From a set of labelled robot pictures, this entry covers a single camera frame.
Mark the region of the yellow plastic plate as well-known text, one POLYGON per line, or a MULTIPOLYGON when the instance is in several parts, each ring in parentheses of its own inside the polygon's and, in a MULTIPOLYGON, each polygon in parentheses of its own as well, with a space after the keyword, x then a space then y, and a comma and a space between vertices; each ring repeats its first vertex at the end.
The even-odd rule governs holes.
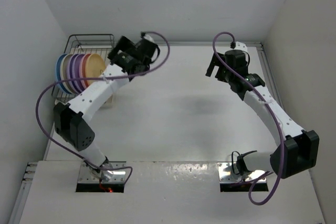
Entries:
POLYGON ((86 78, 98 78, 105 71, 106 64, 99 54, 91 54, 85 63, 86 78))

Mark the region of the pink plastic plate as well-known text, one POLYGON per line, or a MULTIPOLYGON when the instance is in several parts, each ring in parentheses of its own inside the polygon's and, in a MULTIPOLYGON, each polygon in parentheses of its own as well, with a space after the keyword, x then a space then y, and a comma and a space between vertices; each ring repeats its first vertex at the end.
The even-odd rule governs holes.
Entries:
MULTIPOLYGON (((90 57, 91 54, 85 54, 82 59, 81 59, 81 62, 80 62, 80 65, 79 65, 79 75, 80 75, 80 78, 85 78, 86 77, 86 72, 85 72, 85 68, 86 68, 86 61, 87 59, 90 57)), ((80 81, 82 86, 83 86, 83 90, 85 90, 88 85, 87 85, 87 81, 86 80, 81 80, 80 81)))

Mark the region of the purple plastic plate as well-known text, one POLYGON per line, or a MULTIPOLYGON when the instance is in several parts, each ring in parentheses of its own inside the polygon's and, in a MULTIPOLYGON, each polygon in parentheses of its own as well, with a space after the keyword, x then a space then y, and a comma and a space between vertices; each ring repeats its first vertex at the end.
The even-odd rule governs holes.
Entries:
MULTIPOLYGON (((69 62, 68 62, 68 65, 67 65, 67 77, 68 79, 72 79, 73 78, 73 74, 72 74, 72 64, 73 64, 73 61, 75 60, 75 58, 77 57, 78 54, 73 54, 70 58, 69 58, 69 62)), ((70 81, 69 82, 69 85, 71 86, 74 94, 78 94, 78 90, 74 84, 73 81, 70 81)))
MULTIPOLYGON (((75 74, 75 78, 80 78, 80 74, 79 74, 79 70, 80 70, 80 62, 82 60, 82 58, 84 57, 84 54, 79 54, 74 61, 74 71, 73 73, 75 74)), ((76 86, 77 88, 80 90, 80 92, 82 92, 84 90, 84 87, 81 83, 81 81, 76 81, 76 86)))

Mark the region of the cream plastic plate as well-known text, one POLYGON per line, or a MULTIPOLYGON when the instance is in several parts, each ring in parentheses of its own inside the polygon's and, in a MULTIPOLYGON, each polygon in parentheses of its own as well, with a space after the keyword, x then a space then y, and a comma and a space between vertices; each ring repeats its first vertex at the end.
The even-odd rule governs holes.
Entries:
MULTIPOLYGON (((61 76, 62 80, 65 80, 68 77, 67 76, 67 66, 68 66, 68 61, 69 61, 71 56, 72 56, 72 54, 66 54, 65 57, 63 58, 62 62, 61 62, 60 76, 61 76)), ((71 86, 69 85, 68 82, 64 82, 63 85, 70 94, 74 94, 74 91, 73 91, 73 89, 71 88, 71 86)))

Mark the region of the blue plastic plate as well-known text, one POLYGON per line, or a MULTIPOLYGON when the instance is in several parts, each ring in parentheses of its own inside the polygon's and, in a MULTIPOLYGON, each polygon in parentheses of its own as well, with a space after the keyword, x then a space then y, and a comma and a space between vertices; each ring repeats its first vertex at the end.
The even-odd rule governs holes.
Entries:
MULTIPOLYGON (((60 77, 60 65, 62 60, 64 59, 64 57, 67 54, 62 54, 59 56, 59 58, 57 59, 56 65, 55 65, 55 78, 56 78, 56 82, 61 80, 60 77)), ((65 88, 65 86, 62 83, 57 84, 58 88, 63 91, 66 94, 69 94, 68 90, 65 88)))

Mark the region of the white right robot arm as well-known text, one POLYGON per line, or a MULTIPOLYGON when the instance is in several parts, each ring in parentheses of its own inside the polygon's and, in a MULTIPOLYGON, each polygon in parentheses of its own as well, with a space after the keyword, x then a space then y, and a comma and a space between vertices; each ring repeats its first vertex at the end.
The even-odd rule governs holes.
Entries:
POLYGON ((215 67, 215 78, 228 83, 230 89, 259 116, 275 140, 277 148, 272 153, 250 151, 239 154, 236 169, 240 175, 255 170, 279 173, 285 179, 315 167, 318 156, 319 136, 306 131, 281 108, 272 97, 264 80, 248 72, 249 55, 246 51, 232 49, 224 54, 214 53, 206 72, 210 77, 215 67))

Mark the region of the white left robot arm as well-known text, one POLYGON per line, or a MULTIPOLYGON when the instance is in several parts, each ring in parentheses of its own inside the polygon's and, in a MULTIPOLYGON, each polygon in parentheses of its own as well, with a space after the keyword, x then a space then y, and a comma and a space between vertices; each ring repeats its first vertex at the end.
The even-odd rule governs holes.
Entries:
POLYGON ((69 143, 89 165, 94 177, 107 182, 112 179, 112 165, 94 143, 95 133, 89 126, 93 115, 119 88, 128 84, 133 74, 146 72, 160 49, 147 33, 133 43, 122 36, 108 54, 106 69, 82 93, 66 104, 54 106, 55 131, 69 143))

